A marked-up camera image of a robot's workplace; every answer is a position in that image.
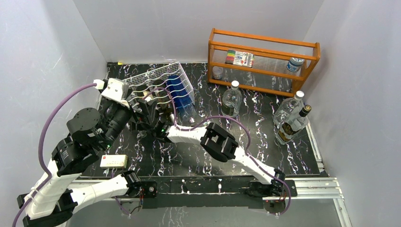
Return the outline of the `brown wine bottle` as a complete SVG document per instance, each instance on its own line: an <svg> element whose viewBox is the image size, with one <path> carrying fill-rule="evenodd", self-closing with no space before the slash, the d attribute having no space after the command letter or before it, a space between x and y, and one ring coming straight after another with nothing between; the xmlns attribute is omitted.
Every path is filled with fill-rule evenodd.
<svg viewBox="0 0 401 227"><path fill-rule="evenodd" d="M159 117L166 121L173 122L174 120L174 109L167 92L163 89L155 91L157 96Z"/></svg>

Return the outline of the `dark green bottle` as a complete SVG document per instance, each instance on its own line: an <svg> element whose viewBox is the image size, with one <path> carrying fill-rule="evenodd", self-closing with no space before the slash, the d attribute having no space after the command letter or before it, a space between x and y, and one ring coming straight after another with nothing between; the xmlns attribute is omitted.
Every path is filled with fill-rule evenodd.
<svg viewBox="0 0 401 227"><path fill-rule="evenodd" d="M149 87L146 84L136 87L136 99L141 99L150 93Z"/></svg>

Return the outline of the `round clear glass bottle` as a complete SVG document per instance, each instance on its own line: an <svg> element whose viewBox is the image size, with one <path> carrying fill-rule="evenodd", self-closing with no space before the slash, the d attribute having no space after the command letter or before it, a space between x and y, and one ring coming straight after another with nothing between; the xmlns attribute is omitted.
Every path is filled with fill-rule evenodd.
<svg viewBox="0 0 401 227"><path fill-rule="evenodd" d="M239 114L242 101L242 93L239 90L239 82L233 80L231 87L223 93L222 114L235 118Z"/></svg>

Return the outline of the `dark bottle black foil top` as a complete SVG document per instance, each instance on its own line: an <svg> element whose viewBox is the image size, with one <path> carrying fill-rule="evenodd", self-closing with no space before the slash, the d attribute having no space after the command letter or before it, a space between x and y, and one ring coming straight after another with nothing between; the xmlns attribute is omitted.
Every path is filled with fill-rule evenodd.
<svg viewBox="0 0 401 227"><path fill-rule="evenodd" d="M304 105L302 108L294 109L289 117L280 126L276 138L282 145L289 143L293 138L303 130L309 123L307 118L311 112L310 105Z"/></svg>

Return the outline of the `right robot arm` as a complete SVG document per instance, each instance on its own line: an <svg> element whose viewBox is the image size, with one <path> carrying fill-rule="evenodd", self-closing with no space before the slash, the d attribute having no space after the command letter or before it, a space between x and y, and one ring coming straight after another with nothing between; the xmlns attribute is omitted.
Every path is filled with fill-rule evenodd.
<svg viewBox="0 0 401 227"><path fill-rule="evenodd" d="M135 111L136 124L141 130L149 131L156 139L166 143L198 144L215 160L233 162L256 178L245 190L253 197L287 196L291 191L285 183L285 174L253 157L243 148L235 137L219 125L211 122L208 126L197 124L193 127L178 125L175 115L170 119L162 117L155 101L138 100L139 109Z"/></svg>

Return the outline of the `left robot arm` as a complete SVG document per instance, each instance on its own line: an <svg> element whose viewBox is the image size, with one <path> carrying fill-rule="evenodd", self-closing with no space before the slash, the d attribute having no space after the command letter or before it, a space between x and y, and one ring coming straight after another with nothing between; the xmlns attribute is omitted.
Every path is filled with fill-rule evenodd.
<svg viewBox="0 0 401 227"><path fill-rule="evenodd" d="M111 112L84 108L67 122L69 134L54 148L44 175L28 194L17 198L26 215L26 227L55 227L94 203L115 196L136 197L142 184L134 171L126 171L101 183L83 188L70 184L109 149L132 116L127 95L111 103Z"/></svg>

